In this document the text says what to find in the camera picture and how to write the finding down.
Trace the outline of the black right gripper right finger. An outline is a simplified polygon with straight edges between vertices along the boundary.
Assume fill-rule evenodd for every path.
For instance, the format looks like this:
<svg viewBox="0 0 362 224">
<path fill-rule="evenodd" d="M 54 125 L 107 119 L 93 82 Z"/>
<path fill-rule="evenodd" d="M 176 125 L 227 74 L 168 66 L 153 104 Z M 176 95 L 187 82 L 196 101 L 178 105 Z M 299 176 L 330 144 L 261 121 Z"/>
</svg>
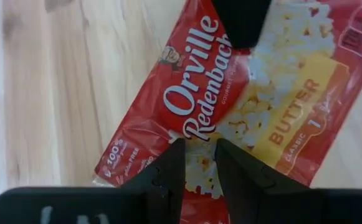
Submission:
<svg viewBox="0 0 362 224">
<path fill-rule="evenodd" d="M 232 224 L 362 224 L 362 189 L 311 189 L 226 139 L 215 162 Z"/>
</svg>

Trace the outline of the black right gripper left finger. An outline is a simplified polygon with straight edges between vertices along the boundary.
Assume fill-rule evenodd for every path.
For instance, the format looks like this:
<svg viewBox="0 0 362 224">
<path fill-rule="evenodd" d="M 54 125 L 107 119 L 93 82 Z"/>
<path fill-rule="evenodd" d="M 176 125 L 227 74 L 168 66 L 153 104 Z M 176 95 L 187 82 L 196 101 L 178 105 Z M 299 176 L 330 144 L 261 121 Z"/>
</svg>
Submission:
<svg viewBox="0 0 362 224">
<path fill-rule="evenodd" d="M 18 187 L 0 195 L 0 224 L 179 224 L 185 141 L 121 187 Z"/>
</svg>

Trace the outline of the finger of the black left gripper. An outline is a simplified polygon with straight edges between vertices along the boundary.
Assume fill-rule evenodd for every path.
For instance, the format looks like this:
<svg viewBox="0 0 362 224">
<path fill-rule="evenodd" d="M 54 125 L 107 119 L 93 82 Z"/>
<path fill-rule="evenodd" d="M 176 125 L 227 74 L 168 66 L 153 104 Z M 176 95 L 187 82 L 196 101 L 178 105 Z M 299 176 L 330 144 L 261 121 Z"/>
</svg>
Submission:
<svg viewBox="0 0 362 224">
<path fill-rule="evenodd" d="M 271 0 L 211 0 L 235 49 L 258 44 Z"/>
</svg>

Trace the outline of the red popcorn bag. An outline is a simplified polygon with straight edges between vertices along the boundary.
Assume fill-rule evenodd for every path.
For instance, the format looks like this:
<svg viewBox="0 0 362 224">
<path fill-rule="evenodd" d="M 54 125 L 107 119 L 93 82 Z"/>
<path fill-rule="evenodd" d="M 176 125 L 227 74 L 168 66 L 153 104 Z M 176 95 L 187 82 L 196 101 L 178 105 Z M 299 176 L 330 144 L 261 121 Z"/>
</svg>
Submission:
<svg viewBox="0 0 362 224">
<path fill-rule="evenodd" d="M 232 47 L 211 0 L 186 0 L 97 181 L 119 187 L 184 138 L 181 222 L 230 224 L 216 141 L 308 185 L 361 89 L 362 0 L 272 0 L 250 50 Z"/>
</svg>

